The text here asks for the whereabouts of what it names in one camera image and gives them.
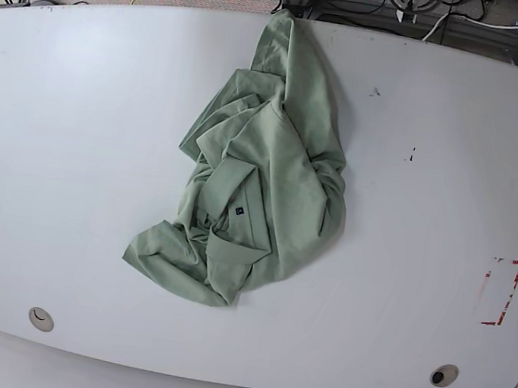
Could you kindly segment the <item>green polo T-shirt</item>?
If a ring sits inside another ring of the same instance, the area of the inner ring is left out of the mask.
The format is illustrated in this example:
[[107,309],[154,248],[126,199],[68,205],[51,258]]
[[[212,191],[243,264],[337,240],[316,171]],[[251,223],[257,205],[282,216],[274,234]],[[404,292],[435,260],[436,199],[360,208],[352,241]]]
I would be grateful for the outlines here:
[[332,89],[290,12],[273,14],[180,142],[194,162],[174,221],[128,244],[124,260],[188,301],[231,306],[290,277],[339,235],[346,167]]

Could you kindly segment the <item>left table grommet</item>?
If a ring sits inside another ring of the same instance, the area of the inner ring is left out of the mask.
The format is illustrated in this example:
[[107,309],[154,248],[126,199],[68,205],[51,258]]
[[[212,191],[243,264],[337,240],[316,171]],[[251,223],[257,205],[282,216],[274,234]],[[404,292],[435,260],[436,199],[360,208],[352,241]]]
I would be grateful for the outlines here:
[[38,330],[48,333],[54,328],[53,317],[44,309],[39,307],[30,308],[29,320],[31,324]]

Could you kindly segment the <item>table grommet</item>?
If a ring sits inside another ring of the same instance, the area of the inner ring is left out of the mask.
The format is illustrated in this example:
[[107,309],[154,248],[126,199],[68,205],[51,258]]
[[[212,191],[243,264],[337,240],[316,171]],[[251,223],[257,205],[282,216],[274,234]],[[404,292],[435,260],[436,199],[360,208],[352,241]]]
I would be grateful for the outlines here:
[[458,371],[459,368],[455,365],[442,365],[432,372],[430,382],[437,388],[447,387],[458,378]]
[[53,317],[44,309],[39,307],[30,308],[29,320],[31,324],[38,330],[48,333],[54,328]]

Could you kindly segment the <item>red tape rectangle marker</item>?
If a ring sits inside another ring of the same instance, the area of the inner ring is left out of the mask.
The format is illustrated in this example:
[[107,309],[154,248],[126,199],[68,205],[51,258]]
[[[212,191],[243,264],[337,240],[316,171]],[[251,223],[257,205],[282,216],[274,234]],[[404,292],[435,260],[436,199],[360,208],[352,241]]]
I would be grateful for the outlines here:
[[482,326],[500,326],[518,286],[518,260],[494,258],[479,290],[475,315]]

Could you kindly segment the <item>right table grommet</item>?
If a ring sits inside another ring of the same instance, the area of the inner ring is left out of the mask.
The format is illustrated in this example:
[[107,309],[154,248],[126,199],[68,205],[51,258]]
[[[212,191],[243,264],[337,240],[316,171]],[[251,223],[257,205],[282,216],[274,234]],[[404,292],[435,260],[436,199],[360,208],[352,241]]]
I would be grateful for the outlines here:
[[458,378],[458,371],[459,368],[455,365],[442,365],[432,372],[430,382],[437,388],[447,387]]

